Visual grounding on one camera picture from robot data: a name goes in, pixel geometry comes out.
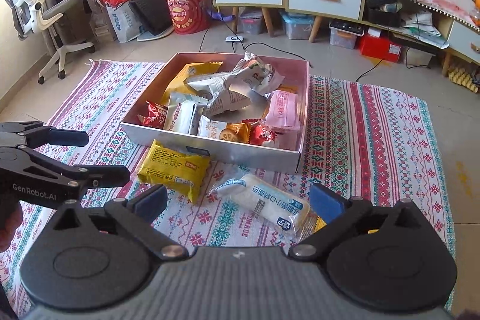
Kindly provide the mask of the left hand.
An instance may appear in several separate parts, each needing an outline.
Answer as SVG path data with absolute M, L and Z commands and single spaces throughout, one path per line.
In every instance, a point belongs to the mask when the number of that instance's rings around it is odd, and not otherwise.
M 10 214 L 5 222 L 5 227 L 1 229 L 0 252 L 3 253 L 10 248 L 11 242 L 16 234 L 16 230 L 23 222 L 23 210 L 19 202 L 16 203 L 15 210 Z

